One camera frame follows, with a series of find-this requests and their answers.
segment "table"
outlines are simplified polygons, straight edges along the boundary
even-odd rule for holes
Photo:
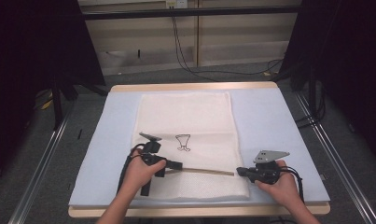
[[[185,83],[185,84],[149,84],[149,85],[119,85],[112,88],[112,92],[147,92],[147,91],[238,91],[238,90],[270,90],[277,92],[278,87],[273,82],[226,82],[226,83]],[[283,118],[293,120],[291,118],[290,113],[286,116],[289,118]],[[241,143],[241,151],[243,154],[245,142],[242,141]],[[302,158],[304,157],[304,149],[299,153],[299,156]],[[311,161],[311,157],[307,152],[305,155],[304,161],[302,162],[303,165],[312,166],[313,162]],[[253,164],[246,164],[244,161],[244,165],[253,166]],[[308,189],[305,190],[305,193],[310,193],[310,184],[311,181],[303,183],[308,186]],[[327,197],[322,198],[315,198],[314,196],[307,197],[308,201],[306,202],[309,210],[316,215],[324,215],[330,211],[329,206],[329,199]],[[280,206],[274,202],[269,202],[268,199],[262,199],[262,202],[247,202],[247,203],[201,203],[201,204],[194,204],[194,203],[170,203],[170,204],[159,204],[156,206],[155,204],[151,204],[147,206],[145,203],[132,203],[130,209],[127,211],[126,217],[254,217],[254,216],[280,216],[280,215],[287,215],[289,214],[283,206]],[[70,206],[68,213],[71,217],[99,217],[106,206]]]

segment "cloth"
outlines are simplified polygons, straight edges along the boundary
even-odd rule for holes
[[[181,161],[184,168],[235,173],[228,176],[179,172],[152,177],[150,199],[210,202],[249,197],[246,180],[236,173],[243,161],[228,92],[144,94],[132,146],[148,141],[140,132],[162,138],[157,155]]]

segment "forearm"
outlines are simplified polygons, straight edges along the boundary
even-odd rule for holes
[[[115,197],[112,203],[109,204],[108,208],[100,217],[100,219],[98,219],[97,224],[123,223],[127,209],[136,192],[137,189],[135,188],[122,186],[120,188],[120,191],[118,192],[118,195]]]
[[[310,210],[306,207],[306,205],[298,200],[295,202],[290,202],[289,204],[285,205],[285,208],[290,212],[292,217],[299,223],[299,224],[319,224],[320,222]]]

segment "wire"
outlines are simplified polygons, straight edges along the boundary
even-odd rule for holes
[[[296,177],[296,179],[298,180],[299,196],[300,196],[301,200],[304,202],[303,183],[302,183],[303,179],[300,178],[298,172],[295,169],[293,169],[292,167],[289,167],[289,166],[281,166],[280,172],[287,172],[287,173],[290,173],[290,174],[292,174]]]
[[[181,42],[179,41],[179,34],[178,34],[178,28],[176,27],[176,20],[175,20],[175,17],[172,17],[172,20],[173,20],[173,26],[174,26],[174,41],[175,41],[176,59],[178,60],[179,65],[180,65],[185,71],[191,73],[191,74],[192,74],[193,76],[195,76],[195,77],[200,77],[200,78],[204,78],[204,79],[207,79],[207,80],[210,80],[210,81],[218,82],[217,80],[211,79],[211,78],[209,78],[209,77],[202,77],[202,76],[199,76],[199,75],[197,75],[195,72],[193,72],[193,71],[190,70],[190,68],[188,67],[188,65],[187,65],[187,63],[186,63],[184,53],[182,52]],[[182,65],[181,61],[179,60],[178,47],[179,47],[179,51],[181,52],[181,56],[182,56],[182,59],[183,59],[183,61],[184,61],[185,67]]]
[[[318,108],[316,110],[316,117],[313,116],[313,115],[308,115],[308,116],[305,116],[301,119],[295,119],[295,122],[299,123],[299,122],[302,122],[306,119],[313,119],[313,121],[310,121],[309,123],[300,125],[298,128],[302,129],[302,128],[312,126],[312,125],[318,123],[319,121],[321,121],[324,118],[326,111],[327,111],[327,107],[326,107],[326,104],[325,104],[325,88],[322,85],[321,86],[321,98],[319,100],[319,105],[318,105]]]
[[[134,159],[135,157],[142,157],[143,154],[138,154],[138,155],[135,155],[135,156],[130,156],[130,158]]]
[[[137,144],[135,147],[133,147],[132,148],[132,152],[134,152],[137,148],[139,148],[139,147],[144,147],[145,146],[145,144]]]
[[[174,42],[175,42],[176,59],[178,60],[179,65],[185,71],[191,73],[195,77],[201,77],[201,78],[205,78],[205,79],[217,82],[217,80],[214,80],[214,79],[209,78],[209,77],[202,77],[202,76],[199,76],[197,74],[200,74],[200,73],[223,73],[223,74],[235,74],[235,75],[243,75],[243,76],[253,76],[253,75],[263,74],[265,72],[271,71],[271,69],[273,69],[275,66],[277,66],[280,62],[282,62],[284,60],[284,59],[271,60],[271,61],[268,62],[266,70],[262,70],[262,71],[258,71],[258,72],[254,72],[254,73],[241,73],[241,72],[219,71],[219,70],[192,71],[188,67],[188,65],[186,63],[186,60],[185,60],[185,57],[184,57],[184,54],[182,52],[181,42],[179,40],[178,28],[176,26],[175,17],[172,17],[172,20],[173,20],[173,27],[174,27]],[[181,61],[179,59],[179,52],[178,52],[178,50],[181,53],[181,57],[182,57],[184,65],[181,63]]]

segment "gray floor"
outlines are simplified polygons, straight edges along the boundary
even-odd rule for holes
[[[233,70],[238,72],[255,72],[265,70],[266,63],[237,64],[211,67],[207,69]],[[256,81],[267,80],[262,74],[245,76],[220,73],[201,73],[216,81]],[[182,69],[145,72],[120,76],[105,77],[110,89],[116,84],[138,83],[174,83],[206,82],[205,78],[195,77]],[[288,86],[289,80],[278,83],[292,116],[299,119],[304,116],[294,92]],[[31,209],[24,218],[25,223],[93,223],[95,219],[75,219],[68,216],[67,205],[72,193],[77,172],[91,136],[104,107],[105,97],[77,87],[80,92],[73,103],[64,102],[64,108],[72,105],[72,113],[63,132],[63,137],[51,158],[46,176],[40,184],[39,191]],[[44,149],[53,134],[53,111],[37,109],[21,139],[20,149],[14,155],[3,176],[0,178],[0,223],[7,223],[24,193]],[[329,138],[339,151],[342,160],[351,172],[357,185],[366,195],[369,204],[376,213],[376,158],[370,153],[365,140],[359,133],[352,133],[349,122],[342,112],[327,98],[327,113],[321,121]],[[327,153],[311,127],[300,129],[300,133],[309,149],[320,174],[327,177],[324,184],[331,198],[331,211],[328,215],[318,217],[323,223],[365,223],[351,199],[350,193],[341,182],[339,174],[330,162]],[[138,223],[137,219],[128,219],[128,223]],[[268,218],[241,217],[206,219],[213,223],[269,223]],[[153,219],[153,223],[202,223],[202,218]]]

